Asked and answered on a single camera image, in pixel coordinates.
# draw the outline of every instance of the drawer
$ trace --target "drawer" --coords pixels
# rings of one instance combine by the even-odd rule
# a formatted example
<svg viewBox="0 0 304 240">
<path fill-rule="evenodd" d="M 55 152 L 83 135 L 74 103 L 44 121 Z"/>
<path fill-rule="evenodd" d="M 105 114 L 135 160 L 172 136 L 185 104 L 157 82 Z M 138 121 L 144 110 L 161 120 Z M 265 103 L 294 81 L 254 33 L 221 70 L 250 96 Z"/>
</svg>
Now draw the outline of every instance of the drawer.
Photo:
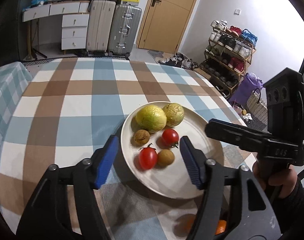
<svg viewBox="0 0 304 240">
<path fill-rule="evenodd" d="M 62 28 L 62 39 L 86 38 L 87 27 L 66 27 Z"/>
<path fill-rule="evenodd" d="M 62 27 L 87 27 L 89 14 L 69 14 L 63 15 Z"/>
<path fill-rule="evenodd" d="M 88 6 L 89 6 L 89 2 L 81 2 L 79 12 L 87 12 Z"/>
<path fill-rule="evenodd" d="M 51 5 L 50 15 L 78 13 L 80 2 L 64 2 Z"/>
<path fill-rule="evenodd" d="M 62 49 L 85 49 L 86 37 L 62 39 Z"/>
<path fill-rule="evenodd" d="M 49 4 L 31 8 L 24 12 L 23 22 L 42 18 L 42 17 L 47 17 L 49 10 L 50 10 Z"/>
</svg>

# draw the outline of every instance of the white plate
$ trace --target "white plate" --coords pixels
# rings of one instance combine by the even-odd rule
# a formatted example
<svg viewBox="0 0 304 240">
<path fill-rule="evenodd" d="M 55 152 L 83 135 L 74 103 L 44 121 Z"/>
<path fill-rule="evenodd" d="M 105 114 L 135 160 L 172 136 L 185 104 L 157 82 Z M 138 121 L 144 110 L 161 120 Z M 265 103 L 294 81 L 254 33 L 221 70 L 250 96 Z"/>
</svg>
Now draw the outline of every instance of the white plate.
<svg viewBox="0 0 304 240">
<path fill-rule="evenodd" d="M 121 148 L 124 159 L 130 170 L 146 187 L 152 191 L 169 198 L 175 199 L 190 199 L 203 194 L 203 191 L 198 190 L 190 180 L 188 171 L 182 159 L 180 149 L 172 148 L 171 151 L 175 155 L 174 162 L 166 168 L 153 168 L 151 170 L 142 171 L 138 164 L 137 155 L 142 147 L 132 145 L 132 137 L 134 133 L 140 129 L 135 120 L 136 113 L 147 105 L 155 105 L 163 108 L 169 102 L 151 102 L 135 109 L 125 120 L 121 131 Z M 215 159 L 221 165 L 224 164 L 224 156 L 221 143 L 219 141 L 208 138 L 204 133 L 204 128 L 207 121 L 204 120 L 194 111 L 184 107 L 183 121 L 173 129 L 177 131 L 180 138 L 187 135 L 193 146 L 202 150 L 207 158 Z M 162 148 L 163 130 L 151 135 L 148 144 L 153 143 L 153 148 L 156 152 L 160 152 Z"/>
</svg>

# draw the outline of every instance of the red shoe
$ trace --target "red shoe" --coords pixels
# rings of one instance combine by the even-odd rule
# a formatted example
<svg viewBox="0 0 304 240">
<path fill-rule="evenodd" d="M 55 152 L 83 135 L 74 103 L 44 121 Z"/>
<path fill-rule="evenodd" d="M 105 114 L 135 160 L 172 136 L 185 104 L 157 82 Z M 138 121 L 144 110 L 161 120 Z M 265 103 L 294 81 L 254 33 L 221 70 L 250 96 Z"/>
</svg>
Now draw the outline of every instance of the red shoe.
<svg viewBox="0 0 304 240">
<path fill-rule="evenodd" d="M 238 58 L 235 58 L 234 64 L 235 64 L 234 71 L 237 72 L 238 74 L 241 74 L 244 70 L 244 62 Z"/>
<path fill-rule="evenodd" d="M 234 27 L 234 26 L 231 26 L 230 29 L 229 29 L 229 31 L 230 31 L 232 34 L 234 34 L 234 35 L 236 35 L 236 36 L 238 36 L 238 37 L 239 37 L 239 35 L 241 35 L 241 33 L 242 33 L 242 30 L 241 30 L 240 28 Z"/>
<path fill-rule="evenodd" d="M 230 63 L 228 64 L 228 66 L 232 69 L 234 69 L 234 66 L 236 65 L 236 57 L 232 57 L 230 60 Z"/>
</svg>

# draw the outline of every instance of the silver suitcase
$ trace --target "silver suitcase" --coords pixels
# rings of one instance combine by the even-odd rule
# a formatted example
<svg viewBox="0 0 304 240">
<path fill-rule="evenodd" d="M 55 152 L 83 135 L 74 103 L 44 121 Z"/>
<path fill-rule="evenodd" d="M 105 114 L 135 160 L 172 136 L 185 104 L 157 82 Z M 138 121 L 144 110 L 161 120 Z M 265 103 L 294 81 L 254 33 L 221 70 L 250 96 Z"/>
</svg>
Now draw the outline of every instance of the silver suitcase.
<svg viewBox="0 0 304 240">
<path fill-rule="evenodd" d="M 108 44 L 110 56 L 112 54 L 130 55 L 141 14 L 141 8 L 136 6 L 116 5 Z"/>
<path fill-rule="evenodd" d="M 113 1 L 93 0 L 86 35 L 87 50 L 107 51 L 115 4 Z"/>
</svg>

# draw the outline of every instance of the purple plastic bag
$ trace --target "purple plastic bag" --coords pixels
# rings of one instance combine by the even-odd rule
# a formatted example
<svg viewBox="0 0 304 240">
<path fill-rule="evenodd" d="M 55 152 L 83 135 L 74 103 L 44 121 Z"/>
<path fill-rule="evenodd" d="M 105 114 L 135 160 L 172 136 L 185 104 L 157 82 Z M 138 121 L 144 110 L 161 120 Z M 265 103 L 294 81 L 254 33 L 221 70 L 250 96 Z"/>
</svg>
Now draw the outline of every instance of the purple plastic bag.
<svg viewBox="0 0 304 240">
<path fill-rule="evenodd" d="M 243 107 L 245 107 L 252 92 L 256 88 L 259 88 L 261 90 L 262 87 L 263 87 L 263 83 L 261 79 L 257 78 L 257 76 L 254 73 L 251 74 L 246 73 L 241 84 L 229 99 L 229 103 L 235 101 L 241 104 Z"/>
</svg>

